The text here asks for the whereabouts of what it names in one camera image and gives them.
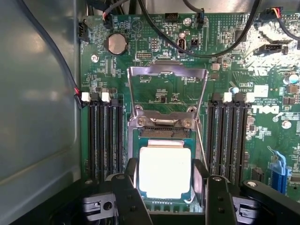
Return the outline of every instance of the gray metal panel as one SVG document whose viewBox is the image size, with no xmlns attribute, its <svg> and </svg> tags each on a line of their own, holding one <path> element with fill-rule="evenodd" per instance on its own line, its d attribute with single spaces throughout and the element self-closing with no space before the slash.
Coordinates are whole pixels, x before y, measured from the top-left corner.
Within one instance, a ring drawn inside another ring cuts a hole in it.
<svg viewBox="0 0 300 225">
<path fill-rule="evenodd" d="M 76 0 L 26 3 L 78 79 Z M 0 0 L 0 15 L 0 224 L 6 225 L 80 178 L 80 112 L 52 52 L 15 1 Z"/>
<path fill-rule="evenodd" d="M 182 0 L 144 0 L 149 13 L 192 13 Z M 250 12 L 254 0 L 189 0 L 189 2 L 198 8 L 204 8 L 207 13 L 233 13 Z M 272 6 L 283 6 L 284 11 L 299 11 L 299 0 L 262 0 L 260 10 Z"/>
</svg>

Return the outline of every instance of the green circuit board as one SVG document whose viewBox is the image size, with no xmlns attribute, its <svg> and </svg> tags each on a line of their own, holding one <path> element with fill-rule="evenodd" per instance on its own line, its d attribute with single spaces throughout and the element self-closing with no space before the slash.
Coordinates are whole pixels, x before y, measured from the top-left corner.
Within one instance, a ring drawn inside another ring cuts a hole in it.
<svg viewBox="0 0 300 225">
<path fill-rule="evenodd" d="M 151 15 L 155 24 L 171 39 L 177 41 L 184 33 L 187 50 L 197 54 L 217 53 L 238 38 L 249 14 L 206 14 L 204 26 L 197 29 L 194 14 L 179 14 L 178 22 L 166 22 L 165 15 Z M 185 25 L 190 18 L 192 23 Z M 101 92 L 102 88 L 112 91 L 115 98 L 122 99 L 125 114 L 123 124 L 124 165 L 126 164 L 127 119 L 131 114 L 127 68 L 149 66 L 156 60 L 178 60 L 188 68 L 204 68 L 209 71 L 203 105 L 200 111 L 204 148 L 207 145 L 208 102 L 215 92 L 221 94 L 238 88 L 239 92 L 252 92 L 255 102 L 247 113 L 245 164 L 243 180 L 252 178 L 252 169 L 259 167 L 264 173 L 263 182 L 270 185 L 270 163 L 273 150 L 286 157 L 292 168 L 288 180 L 287 196 L 300 202 L 300 100 L 299 80 L 285 84 L 283 79 L 298 75 L 300 68 L 300 44 L 283 34 L 274 21 L 260 21 L 259 15 L 243 40 L 233 51 L 218 58 L 194 58 L 179 54 L 160 39 L 141 15 L 119 15 L 112 19 L 113 30 L 103 26 L 101 16 L 85 17 L 89 27 L 89 41 L 81 43 L 81 90 Z M 299 13 L 283 15 L 289 30 L 300 35 Z M 121 33 L 128 47 L 121 56 L 111 55 L 104 47 L 107 37 Z M 197 40 L 197 46 L 191 46 Z M 282 51 L 262 53 L 261 47 L 280 41 Z M 135 103 L 143 109 L 161 113 L 185 112 L 196 105 L 203 83 L 197 79 L 174 78 L 169 74 L 159 77 L 142 75 L 133 79 Z M 88 159 L 88 108 L 82 109 L 82 167 L 87 177 Z"/>
</svg>

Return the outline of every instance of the blue connector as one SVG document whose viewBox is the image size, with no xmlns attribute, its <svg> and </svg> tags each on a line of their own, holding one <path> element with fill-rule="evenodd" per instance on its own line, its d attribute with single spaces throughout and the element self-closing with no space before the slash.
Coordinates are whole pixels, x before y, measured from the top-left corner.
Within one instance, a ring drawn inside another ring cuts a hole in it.
<svg viewBox="0 0 300 225">
<path fill-rule="evenodd" d="M 285 195 L 288 178 L 292 175 L 292 168 L 286 165 L 285 156 L 278 151 L 274 151 L 274 153 L 278 159 L 270 164 L 270 169 L 272 170 L 271 186 Z"/>
</svg>

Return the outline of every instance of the motherboard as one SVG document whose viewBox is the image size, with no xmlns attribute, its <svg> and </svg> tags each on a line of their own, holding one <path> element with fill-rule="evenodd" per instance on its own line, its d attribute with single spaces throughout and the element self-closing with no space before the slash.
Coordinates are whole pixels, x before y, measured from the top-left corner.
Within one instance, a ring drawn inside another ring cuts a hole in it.
<svg viewBox="0 0 300 225">
<path fill-rule="evenodd" d="M 299 16 L 282 15 L 297 36 Z M 151 15 L 173 41 L 197 54 L 218 53 L 231 46 L 248 17 L 243 13 L 205 14 L 199 22 L 197 14 Z M 112 16 L 109 22 L 101 16 L 87 16 L 83 23 L 88 33 L 81 42 L 81 90 L 93 102 L 81 113 L 83 177 L 104 181 L 109 174 L 124 171 L 128 158 L 151 147 L 146 143 L 149 145 L 149 135 L 157 139 L 176 135 L 193 158 L 201 157 L 192 141 L 193 132 L 145 128 L 129 134 L 133 105 L 164 115 L 197 111 L 203 77 L 178 77 L 165 71 L 157 76 L 140 74 L 128 82 L 129 67 L 176 61 L 186 69 L 207 71 L 199 118 L 209 172 L 236 185 L 258 180 L 300 202 L 300 42 L 286 36 L 275 20 L 256 15 L 242 42 L 214 58 L 195 58 L 176 50 L 142 15 Z M 100 99 L 108 105 L 97 104 Z M 136 140 L 133 146 L 128 146 L 129 135 Z M 157 170 L 155 158 L 152 166 Z M 190 192 L 184 191 L 187 197 L 176 201 L 152 197 L 146 206 L 150 210 L 197 211 L 187 205 L 193 201 Z M 182 204 L 170 209 L 169 203 Z"/>
</svg>

